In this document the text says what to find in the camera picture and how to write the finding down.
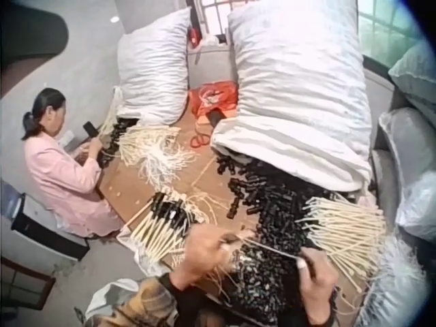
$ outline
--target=bundle of sticks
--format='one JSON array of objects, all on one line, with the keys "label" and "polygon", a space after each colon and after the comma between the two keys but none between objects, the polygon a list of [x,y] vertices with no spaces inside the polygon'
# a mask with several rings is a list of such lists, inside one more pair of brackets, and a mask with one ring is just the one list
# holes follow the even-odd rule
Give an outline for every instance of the bundle of sticks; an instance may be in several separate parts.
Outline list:
[{"label": "bundle of sticks", "polygon": [[130,238],[143,248],[151,264],[183,244],[189,226],[196,221],[195,214],[187,210],[186,195],[164,187],[126,224],[129,227],[142,217]]},{"label": "bundle of sticks", "polygon": [[354,277],[366,281],[377,270],[386,234],[383,211],[353,204],[339,194],[333,200],[311,198],[305,208],[307,216],[295,222],[304,223],[307,238],[326,251],[361,293]]}]

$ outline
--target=window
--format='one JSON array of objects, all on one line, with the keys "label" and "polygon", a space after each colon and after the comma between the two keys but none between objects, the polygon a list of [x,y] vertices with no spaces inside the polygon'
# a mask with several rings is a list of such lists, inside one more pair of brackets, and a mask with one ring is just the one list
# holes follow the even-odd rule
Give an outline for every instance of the window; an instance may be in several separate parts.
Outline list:
[{"label": "window", "polygon": [[399,0],[358,0],[358,22],[363,55],[388,68],[422,38]]},{"label": "window", "polygon": [[251,1],[256,0],[188,0],[187,2],[188,5],[193,4],[196,9],[202,34],[217,35],[221,41],[224,41],[225,29],[228,26],[228,14],[234,8]]}]

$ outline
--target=white sack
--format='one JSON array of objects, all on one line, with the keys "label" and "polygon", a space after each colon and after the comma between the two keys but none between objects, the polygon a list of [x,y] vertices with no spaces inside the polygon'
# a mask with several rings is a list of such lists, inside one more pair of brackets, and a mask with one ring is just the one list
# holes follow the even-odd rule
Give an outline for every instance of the white sack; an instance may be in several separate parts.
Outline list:
[{"label": "white sack", "polygon": [[335,191],[369,184],[371,114],[350,0],[268,0],[228,17],[238,71],[228,147]]},{"label": "white sack", "polygon": [[125,34],[118,45],[118,69],[125,105],[118,117],[143,125],[170,125],[187,101],[187,31],[191,8],[164,16]]},{"label": "white sack", "polygon": [[413,108],[379,118],[399,178],[395,222],[410,234],[436,244],[436,131]]}]

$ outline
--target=hand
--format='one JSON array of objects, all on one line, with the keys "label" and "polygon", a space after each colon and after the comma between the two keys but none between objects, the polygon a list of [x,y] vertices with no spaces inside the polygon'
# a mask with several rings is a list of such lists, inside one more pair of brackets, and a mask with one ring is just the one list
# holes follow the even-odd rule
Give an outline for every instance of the hand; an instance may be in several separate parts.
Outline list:
[{"label": "hand", "polygon": [[297,261],[300,274],[300,293],[305,305],[310,325],[325,324],[330,317],[330,297],[338,281],[338,272],[328,261],[323,251],[302,248],[301,255],[311,268],[313,276],[304,259]]},{"label": "hand", "polygon": [[222,243],[228,230],[211,224],[194,225],[185,244],[185,259],[170,273],[174,287],[184,290],[192,283],[230,260],[230,248]]},{"label": "hand", "polygon": [[80,154],[87,154],[89,152],[89,145],[91,142],[85,142],[79,145]]},{"label": "hand", "polygon": [[92,138],[88,147],[88,158],[97,160],[98,153],[102,149],[103,144],[99,138]]}]

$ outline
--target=wooden table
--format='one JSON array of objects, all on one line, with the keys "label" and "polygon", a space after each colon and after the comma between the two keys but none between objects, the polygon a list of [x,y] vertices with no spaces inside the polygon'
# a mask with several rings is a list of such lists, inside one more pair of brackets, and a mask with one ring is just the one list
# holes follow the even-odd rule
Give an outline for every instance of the wooden table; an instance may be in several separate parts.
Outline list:
[{"label": "wooden table", "polygon": [[[181,128],[177,142],[184,147],[189,148],[189,141],[195,135],[193,131],[194,123],[194,117],[190,110],[187,110],[182,119],[176,124],[177,127]],[[220,202],[222,205],[211,203],[217,217],[217,223],[220,226],[231,230],[240,230],[243,225],[247,228],[254,228],[257,216],[246,216],[244,206],[239,208],[234,219],[226,217],[230,203],[234,199],[234,195],[227,186],[231,176],[229,172],[225,172],[221,176],[217,174],[216,155],[210,146],[203,146],[199,149],[193,149],[193,151],[197,153],[198,157],[193,163],[189,164],[189,167],[179,172],[179,180],[172,185],[175,190],[179,193],[186,193],[187,196],[206,192],[210,197]],[[155,193],[150,185],[138,178],[137,169],[126,167],[119,159],[115,159],[104,170],[99,190],[124,222],[129,221]],[[199,208],[205,213],[209,211],[205,203],[199,202],[198,204]],[[132,224],[132,228],[135,228],[138,223],[140,223],[139,219]],[[164,263],[170,266],[170,258],[165,258]],[[353,301],[357,293],[352,284],[344,276],[340,276],[339,285],[346,298],[350,302]],[[209,285],[205,285],[203,288],[207,292],[213,293]],[[350,308],[340,299],[337,301],[337,306],[340,312],[350,311]],[[342,326],[350,326],[355,315],[339,315],[339,318]]]}]

